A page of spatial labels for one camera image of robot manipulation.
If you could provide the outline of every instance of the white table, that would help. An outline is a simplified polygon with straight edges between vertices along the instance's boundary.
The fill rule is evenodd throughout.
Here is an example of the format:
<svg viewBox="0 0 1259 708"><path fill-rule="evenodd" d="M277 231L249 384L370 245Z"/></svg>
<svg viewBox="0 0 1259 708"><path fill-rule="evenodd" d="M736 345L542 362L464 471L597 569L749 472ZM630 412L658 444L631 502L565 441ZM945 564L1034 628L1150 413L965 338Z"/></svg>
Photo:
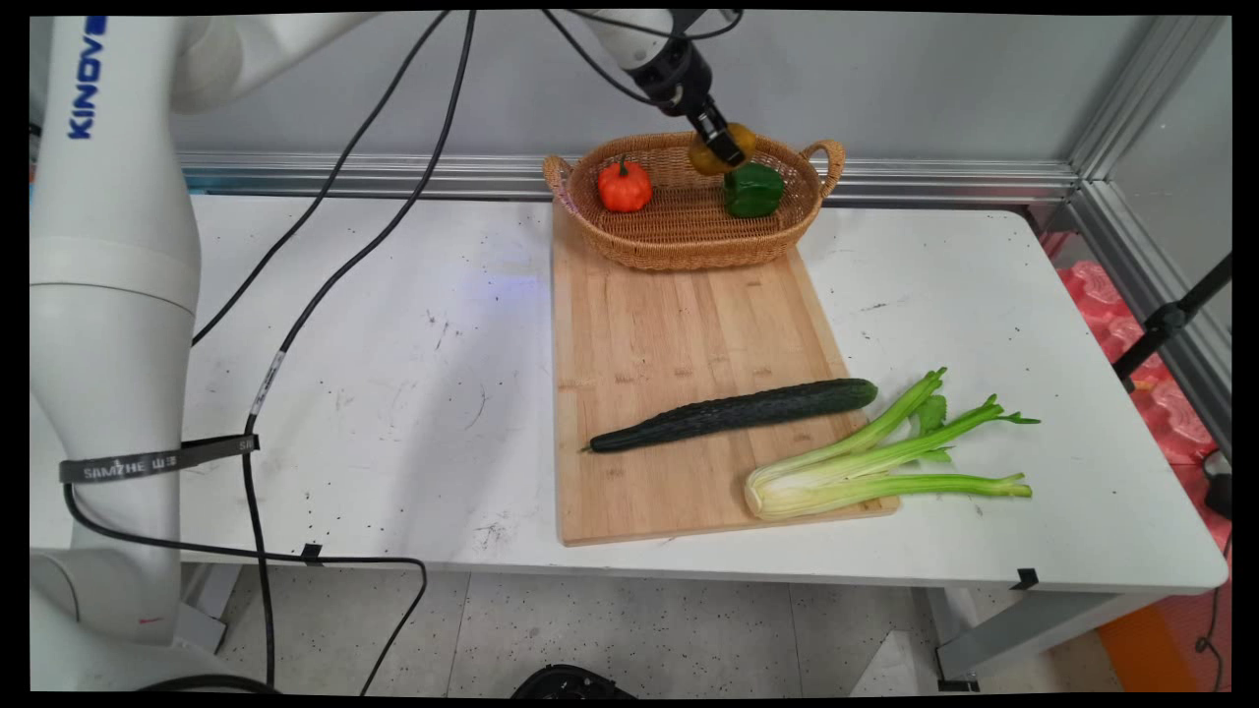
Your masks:
<svg viewBox="0 0 1259 708"><path fill-rule="evenodd" d="M193 200L204 323L308 202ZM240 430L293 319L399 205L320 207L193 350L186 438ZM952 451L967 474L1025 472L1034 499L909 496L876 519L565 548L550 209L422 202L334 288L259 417L268 548L319 543L324 554L404 554L434 569L933 588L1010 587L1034 568L1039 585L1006 621L942 629L953 677L1225 581L1215 543L1031 231L1006 212L823 209L799 249L849 369L881 389L871 409L947 365L952 413L997 393L1044 421L992 423ZM60 445L34 399L30 421L30 544L65 547ZM233 459L184 472L185 539L252 545L239 469ZM933 602L949 597L956 605L948 593Z"/></svg>

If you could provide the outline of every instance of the cable strap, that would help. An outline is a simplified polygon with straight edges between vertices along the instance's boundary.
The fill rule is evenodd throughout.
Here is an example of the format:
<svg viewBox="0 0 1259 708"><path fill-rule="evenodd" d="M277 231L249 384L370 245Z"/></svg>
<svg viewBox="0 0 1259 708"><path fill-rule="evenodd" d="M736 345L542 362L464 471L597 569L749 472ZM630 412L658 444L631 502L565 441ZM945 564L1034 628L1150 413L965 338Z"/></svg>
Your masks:
<svg viewBox="0 0 1259 708"><path fill-rule="evenodd" d="M258 450L257 435L227 435L191 440L179 450L141 452L94 460L65 460L60 464L62 484L94 484L130 480L195 467L212 460L235 457Z"/></svg>

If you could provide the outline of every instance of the black cable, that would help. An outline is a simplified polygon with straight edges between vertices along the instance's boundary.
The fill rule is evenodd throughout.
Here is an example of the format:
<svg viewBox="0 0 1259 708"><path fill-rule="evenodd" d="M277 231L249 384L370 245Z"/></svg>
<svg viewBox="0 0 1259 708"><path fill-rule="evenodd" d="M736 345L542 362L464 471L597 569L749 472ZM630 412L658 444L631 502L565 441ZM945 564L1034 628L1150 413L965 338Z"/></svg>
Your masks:
<svg viewBox="0 0 1259 708"><path fill-rule="evenodd" d="M603 77L603 81L611 83L613 86L613 88L616 88L621 93L624 93L626 96L628 96L630 98L633 98L635 101L637 101L640 103L646 103L647 106L655 106L656 108L669 108L669 107L672 107L672 103L669 102L669 101L652 101L651 98L647 98L645 96L640 96L640 94L635 93L633 91L630 91L624 86L621 86L621 83L617 82L617 79L612 78L612 76L608 74L608 72L603 71L603 67L601 67L598 64L598 62L596 62L594 59L592 59L590 55L585 53L585 49L582 49L582 45L577 42L577 39L573 39L573 35L569 34L568 29L565 29L564 25L560 24L560 21L555 19L555 15L553 15L550 10L543 9L543 14L546 15L546 19L550 20L551 24L555 25L555 29L558 29L559 33L564 35L564 39L567 39L568 43L573 45L573 49L577 49L577 53L580 54L583 59L585 59L585 63L590 64L590 68L594 69L596 72L598 72L599 76Z"/></svg>
<svg viewBox="0 0 1259 708"><path fill-rule="evenodd" d="M65 509L69 510L71 518L78 522L81 525L88 530L96 532L103 537L113 538L117 540L126 540L128 543L138 543L141 545L155 545L157 548L171 548L175 551L193 551L195 553L217 553L219 556L233 556L237 558L257 558L259 553L257 551L246 551L243 548L228 548L227 545L206 545L204 543L189 543L186 540L167 540L164 538L149 538L144 535L136 535L133 533L126 533L103 527L94 520L89 519L87 514L79 509L78 503L74 500L74 486L69 484L62 485L63 496L65 499ZM302 556L292 556L290 553L263 553L268 561L279 561L285 563L308 563L311 559ZM371 668L371 674L368 680L363 684L363 689L359 695L368 693L368 688L371 685L371 679L375 678L376 670L380 669L381 661L385 659L385 654L389 653L389 648L393 646L394 639L402 627L407 625L407 620L410 619L410 614L419 605L419 601L424 597L424 591L428 590L428 567L424 566L423 561L417 558L405 557L387 557L387 556L321 556L319 557L319 563L339 564L339 563L356 563L356 564L375 564L375 563L407 563L419 568L419 592L415 595L415 600L412 600L410 607L403 614L402 620L398 626L394 627L392 635L389 635L389 641L385 641L384 649L380 650L380 655L376 656L376 663Z"/></svg>
<svg viewBox="0 0 1259 708"><path fill-rule="evenodd" d="M454 108L458 105L460 91L463 87L463 74L465 71L467 69L468 54L472 50L472 30L475 25L476 25L476 10L468 10L467 29L463 33L463 50L460 54L460 66L454 73L454 86L451 89L451 98L446 107L446 121L442 123L442 132L441 135L438 135L437 145L433 147L433 156L428 161L428 166L424 169L424 174L423 176L421 176L419 184L415 185L415 189L410 193L410 197L408 197L407 202L402 205L400 209L398 209L398 213L389 222L389 224L387 224L385 228L375 238L373 238L366 246L359 249L359 252L355 253L354 257L346 261L340 268L336 270L335 273L332 273L331 277L329 277L324 282L324 285L319 288L319 292L315 294L315 297L312 297L311 301L306 305L306 309L302 310L302 314L297 317L297 321L293 323L292 328L290 328L288 335L285 336L285 341L279 345L279 350L272 359L271 368L267 370L267 374L263 378L263 384L258 392L257 399L254 401L253 409L249 412L249 417L246 418L244 435L253 435L254 425L258 421L258 413L261 412L262 403L267 397L267 392L269 391L272 383L274 382L274 377L279 370L279 364L283 362L285 355L292 346L293 340L297 339L297 333L300 333L302 328L306 326L306 321L310 319L311 314L315 312L315 309L319 307L319 304L324 300L324 297L329 294L329 291L332 290L332 286L335 286L337 281L340 281L341 277L345 276L345 273L350 272L350 268L356 266L359 261L361 261L369 253L375 251L375 248L380 246L380 243L384 242L384 239L388 238L390 233L393 233L394 228L398 227L402 219L415 204L415 200L419 199L419 195L424 191L424 188L428 185L428 180L432 179L433 170L437 168L437 161L441 159L442 151L446 149L446 139L449 137L451 123L454 121ZM246 500L249 504L249 520L253 524L253 538L254 538L254 544L257 545L258 549L259 590L262 591L263 620L266 624L266 634L267 634L267 684L273 685L276 648L274 648L274 626L271 612L271 582L267 576L267 552L263 545L262 519L258 513L258 499L253 489L253 465L251 462L249 454L243 455L240 462L242 462L242 472L244 476ZM376 661L378 668L380 665L380 660ZM371 678L375 677L375 673L376 669L374 668L371 670L371 677L368 678L369 685L371 683Z"/></svg>
<svg viewBox="0 0 1259 708"><path fill-rule="evenodd" d="M674 33L674 31L660 31L658 29L651 29L648 26L636 25L633 23L627 23L627 21L622 21L622 20L613 20L611 18L601 18L599 15L594 15L594 14L587 13L584 10L568 10L568 11L573 13L574 15L585 18L588 20L594 20L597 23L603 23L606 25L623 26L626 29L636 29L636 30L646 33L646 34L653 34L656 37L667 37L670 39L689 39L691 42L696 42L699 39L713 39L714 37L721 37L723 34L725 34L725 33L730 31L731 29L739 26L739 23L743 21L743 10L735 10L737 14L734 15L734 19L730 20L729 24L726 24L725 26L723 26L719 30L705 31L705 33L701 33L701 34L679 34L679 33Z"/></svg>
<svg viewBox="0 0 1259 708"><path fill-rule="evenodd" d="M271 365L271 368L268 369L268 372L266 374L263 387L258 392L258 397L254 401L253 408L249 412L249 417L246 420L246 435L253 435L253 428L254 428L254 425L257 423L258 413L259 413L259 411L262 408L262 403L263 403L263 401L266 398L266 394L269 391L271 384L274 380L276 373L279 369L279 364L283 360L285 354L287 354L288 348L292 345L293 340L297 338L297 333L301 331L301 329L305 326L306 321L310 319L311 314L315 311L315 307L319 306L320 301L322 301L322 299L327 295L327 292L332 288L332 286L336 285L336 282L346 272L349 272L350 268L353 268L355 265L359 263L359 261L361 261L369 253L371 253L371 251L374 251L393 232L393 229L397 228L397 226L402 222L402 219L407 215L407 213L414 205L415 200L419 199L419 195L423 193L424 188L428 185L429 179L432 179L433 170L436 169L437 161L441 159L442 151L446 147L446 140L447 140L447 137L449 137L451 125L452 125L452 122L454 120L454 108L458 105L460 91L463 87L463 74L465 74L465 72L467 69L468 54L471 53L471 48L472 48L472 33L473 33L475 21L476 21L476 10L470 10L468 11L467 29L465 30L465 35L463 35L463 50L462 50L462 53L460 55L460 66L458 66L458 71L456 72L456 76L454 76L454 86L451 89L451 98L449 98L449 103L448 103L447 110L446 110L446 120L444 120L444 122L442 125L441 135L437 139L437 145L433 149L432 160L429 160L429 164L428 164L427 169L424 170L424 174L421 178L419 184L415 185L415 189L412 191L410 197L407 198L405 204L403 204L403 207L398 210L398 214L394 215L394 218L380 232L380 234L378 234L374 239L371 239L370 243L368 243L364 248L361 248L353 258L350 258L349 261L346 261L345 265L342 265L335 273L332 273L332 276L327 281L325 281L324 286L320 287L319 292L315 294L315 297L311 299L311 301L306 305L306 309L302 311L302 314L297 319L297 321L293 323L293 326L290 329L288 335L285 338L285 341L281 345L279 351L276 353L276 357L272 360L272 365ZM307 559L302 558L301 556L290 556L290 554L283 554L283 553L267 553L266 547L264 547L264 540L263 540L263 533L262 533L262 520L261 520L261 515L258 513L258 499L257 499L257 494L254 493L254 488L253 488L253 469L252 469L248 454L246 454L246 455L242 456L242 471L243 471L243 477L244 477L246 499L247 499L247 501L249 504L249 519L251 519L252 525L253 525L253 535L254 535L254 545L256 545L256 548L252 552L249 552L249 551L242 551L242 549L235 549L235 548L227 548L227 547L214 547L214 545L205 545L205 544L195 544L195 543L174 542L174 540L166 540L166 539L146 538L146 537L141 537L141 535L136 535L136 534L130 534L130 533L125 533L125 532L117 532L117 530L106 528L106 527L103 527L101 524L97 524L96 522L88 519L82 513L82 510L79 510L78 505L74 501L74 491L73 491L73 489L72 489L71 485L64 485L65 506L67 506L67 509L69 509L71 515L74 518L74 520L77 520L78 523L83 524L86 528L88 528L88 529L91 529L91 530L93 530L96 533L99 533L101 535L106 535L106 537L115 538L115 539L118 539L118 540L127 540L127 542L131 542L131 543L140 543L140 544L145 544L145 545L156 545L156 547L160 547L160 548L175 548L175 549L181 549L181 551L195 551L195 552L201 552L201 553L219 553L219 554L225 554L225 556L257 558L258 559L258 573L259 573L259 588L261 588L262 596L263 596L263 616L264 616L266 634L267 634L267 685L273 685L274 684L274 624L273 624L273 617L272 617L272 612L271 612L271 583L269 583L269 578L268 578L268 573L267 573L267 561L272 559L272 561L285 561L285 562L303 563ZM346 557L320 558L319 562L324 563L324 564L327 564L327 563L412 563L412 564L418 566L419 569L421 569L421 576L422 576L422 581L423 582L422 582L419 593L415 596L415 600L412 601L410 606L407 608L405 615L403 615L402 621L398 622L397 627L394 627L393 634L389 635L389 640L385 642L384 649L380 651L380 655L376 658L376 663L371 668L371 674L368 675L368 680L363 684L363 689L360 692L360 695L366 694L368 689L371 687L371 680L375 678L376 671L380 669L380 664L384 661L385 654L388 654L389 648L393 646L394 639L397 639L398 634L402 631L402 627L405 626L407 620L410 617L410 614L415 610L415 607L419 605L421 598L424 596L424 591L428 587L428 571L427 571L427 568L424 567L424 564L421 561L414 559L414 558L350 557L350 556L346 556Z"/></svg>
<svg viewBox="0 0 1259 708"><path fill-rule="evenodd" d="M1229 559L1229 551L1233 548L1233 529L1229 529L1229 538L1224 542L1224 559ZM1201 654L1207 649L1215 655L1215 688L1211 693L1220 692L1220 683L1224 680L1224 658L1220 656L1220 651L1211 644L1211 637L1215 635L1215 619L1220 610L1220 588L1215 588L1211 592L1211 624L1206 627L1206 635L1197 637L1194 642L1194 651Z"/></svg>
<svg viewBox="0 0 1259 708"><path fill-rule="evenodd" d="M283 248L285 243L288 243L288 239L292 238L295 233L297 233L297 229L302 228L302 224L305 224L306 220L310 219L311 214L315 213L315 209L320 205L321 202L324 202L324 198L327 197L329 189L332 188L332 183L336 180L336 175L341 173L341 166L345 165L345 160L350 156L350 152L353 152L354 147L359 144L359 139L363 137L363 134L368 132L368 128L371 127L371 123L376 120L376 116L380 115L381 108L384 108L385 103L389 102L389 98L393 96L394 89L398 88L398 83L402 81L402 77L407 73L407 68L410 67L410 60L415 58L415 54L419 53L419 48L424 45L426 40L428 40L428 35L433 34L433 30L437 29L437 25L441 24L441 21L444 20L446 15L448 14L451 14L449 10L442 10L442 13L437 15L437 18L432 23L429 23L428 29L426 29L424 33L419 35L419 39L415 40L415 45L410 48L410 52L407 53L407 58L403 59L402 66L398 67L398 71L394 73L393 81L389 82L389 88L387 88L380 100L376 101L376 106L371 108L371 112L368 115L368 120L363 121L363 125L359 126L359 130L354 132L354 137L350 139L350 144L345 146L345 150L341 151L341 156L336 159L336 164L332 165L332 171L329 173L327 179L324 180L324 185L320 186L319 194L315 195L315 200L311 202L310 207L306 208L306 213L303 213L301 218L293 222L293 226L290 227L287 232L285 232L285 236L279 237L279 241L277 241L267 251L267 254L263 256L261 261L258 261L258 265L253 267L253 271L249 273L249 277L244 278L244 282L242 282L240 287L238 287L237 291L232 294L232 297L228 299L227 304L219 309L218 314L214 315L214 317L212 317L210 321L205 324L204 328L201 328L201 331L196 333L196 336L193 338L193 346L196 346L196 343L200 341L206 334L209 334L210 330L214 329L214 325L219 324L219 320L222 320L228 314L228 310L230 310L232 306L237 304L237 300L240 300L240 296L244 295L244 291L249 288L254 278L258 277L258 273L261 273L262 270L267 267L267 262L271 261L272 256L274 256L281 248ZM38 128L38 126L35 126L34 123L31 123L31 127Z"/></svg>
<svg viewBox="0 0 1259 708"><path fill-rule="evenodd" d="M146 685L145 688L136 689L137 692L170 692L170 690L198 690L205 688L222 688L222 689L235 689L243 690L246 693L271 693L278 694L279 692L271 688L269 685L256 682L246 677L238 677L235 674L198 674L195 677L180 677L178 679L169 679L165 682L159 682L152 685Z"/></svg>

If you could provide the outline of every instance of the white robotic arm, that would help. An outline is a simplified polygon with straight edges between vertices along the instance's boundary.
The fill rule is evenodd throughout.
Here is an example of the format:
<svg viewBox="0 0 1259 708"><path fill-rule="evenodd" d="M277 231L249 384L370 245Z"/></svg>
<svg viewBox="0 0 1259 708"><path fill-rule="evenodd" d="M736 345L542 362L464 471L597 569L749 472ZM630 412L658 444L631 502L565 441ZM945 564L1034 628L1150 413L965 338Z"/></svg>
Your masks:
<svg viewBox="0 0 1259 708"><path fill-rule="evenodd" d="M675 25L669 10L589 13ZM232 101L371 15L55 20L30 219L30 389L71 460L180 448L200 244L171 110ZM662 111L685 115L728 163L745 159L690 42L587 21ZM178 474L81 484L76 496L104 527L179 539ZM30 581L33 688L225 673L210 655L169 649L176 551L74 524L71 551L31 551Z"/></svg>

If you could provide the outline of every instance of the yellow bell pepper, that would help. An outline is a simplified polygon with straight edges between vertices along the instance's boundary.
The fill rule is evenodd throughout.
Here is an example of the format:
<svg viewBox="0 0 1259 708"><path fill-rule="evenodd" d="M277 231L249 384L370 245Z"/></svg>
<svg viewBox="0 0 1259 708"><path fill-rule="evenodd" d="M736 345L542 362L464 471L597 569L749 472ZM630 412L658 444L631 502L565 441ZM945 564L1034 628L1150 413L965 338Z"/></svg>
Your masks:
<svg viewBox="0 0 1259 708"><path fill-rule="evenodd" d="M726 126L726 130L730 132L730 137L734 139L734 144L750 160L752 155L757 151L757 134L744 127L743 123L730 123ZM708 145L704 145L704 139L699 134L695 134L691 146L686 149L686 157L691 161L695 171L701 175L720 175L738 166L728 165L708 149Z"/></svg>

